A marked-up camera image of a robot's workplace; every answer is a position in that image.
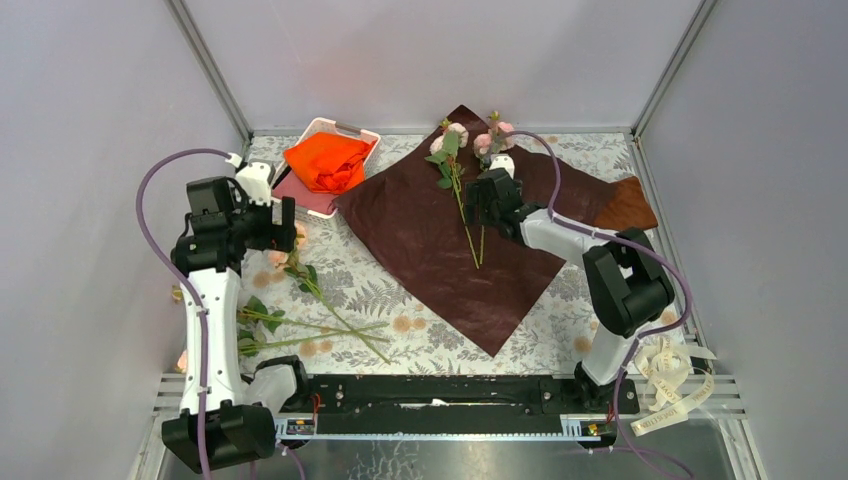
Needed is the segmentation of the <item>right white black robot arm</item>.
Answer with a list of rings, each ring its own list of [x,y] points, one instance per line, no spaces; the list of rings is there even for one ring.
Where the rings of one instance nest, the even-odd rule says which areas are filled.
[[[613,398],[612,384],[642,327],[675,299],[672,284],[644,230],[596,229],[526,203],[521,183],[506,170],[480,175],[465,187],[465,216],[495,227],[517,244],[581,267],[600,326],[592,350],[578,365],[575,402],[597,412]]]

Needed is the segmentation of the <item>dark red wrapping paper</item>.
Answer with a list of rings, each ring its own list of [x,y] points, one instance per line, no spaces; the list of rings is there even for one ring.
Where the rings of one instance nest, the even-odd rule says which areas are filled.
[[[378,263],[415,299],[490,356],[527,316],[564,261],[522,247],[494,228],[466,227],[452,189],[442,189],[427,161],[430,133],[413,150],[336,200],[339,214]],[[620,230],[633,182],[608,182],[566,162],[553,167],[540,145],[518,136],[508,153],[528,203],[548,203],[556,185],[558,213]]]

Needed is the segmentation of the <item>pink fake flower bunch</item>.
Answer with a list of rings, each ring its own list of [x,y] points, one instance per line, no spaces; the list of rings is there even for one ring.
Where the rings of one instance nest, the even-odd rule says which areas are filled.
[[[502,146],[500,135],[504,132],[501,128],[502,123],[498,112],[493,112],[489,117],[489,130],[483,134],[479,140],[474,141],[473,151],[480,158],[480,166],[484,167],[486,161],[483,159],[486,154],[497,151]],[[479,269],[484,261],[485,251],[485,234],[480,234],[480,242],[474,243],[471,234],[470,226],[464,222],[464,187],[462,175],[465,173],[465,168],[458,160],[459,151],[467,144],[467,131],[458,123],[451,123],[445,119],[441,122],[440,128],[442,134],[432,142],[430,146],[430,155],[425,158],[426,161],[436,165],[440,171],[441,178],[437,181],[437,185],[442,189],[450,190],[455,197],[457,207],[459,209],[460,218],[463,222],[464,231],[469,243],[471,258],[474,267]],[[188,193],[191,195],[203,194],[206,198],[212,200],[217,199],[217,195],[221,193],[223,199],[232,202],[233,195],[237,194],[236,212],[239,214],[251,213],[254,206],[250,204],[246,193],[241,189],[237,181],[229,177],[213,177],[196,181],[188,185]],[[338,320],[343,327],[336,331],[338,335],[352,335],[358,338],[369,350],[376,354],[382,361],[389,363],[390,360],[386,357],[374,344],[376,341],[383,342],[383,337],[367,335],[362,329],[354,329],[347,320],[345,320],[337,312],[335,307],[327,300],[320,284],[316,270],[313,266],[303,263],[300,260],[297,251],[298,240],[296,239],[295,248],[292,251],[283,253],[283,260],[277,263],[275,267],[282,271],[286,276],[295,280],[298,288],[316,298],[328,312]]]

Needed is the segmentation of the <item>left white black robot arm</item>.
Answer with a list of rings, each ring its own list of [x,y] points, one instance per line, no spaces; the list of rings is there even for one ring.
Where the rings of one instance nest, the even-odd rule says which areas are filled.
[[[270,457],[276,414],[311,404],[303,362],[284,356],[261,362],[251,380],[239,366],[237,326],[241,266],[250,249],[295,245],[294,202],[283,221],[269,203],[249,197],[230,177],[186,187],[186,231],[170,254],[185,295],[188,365],[177,418],[164,423],[166,448],[197,474]]]

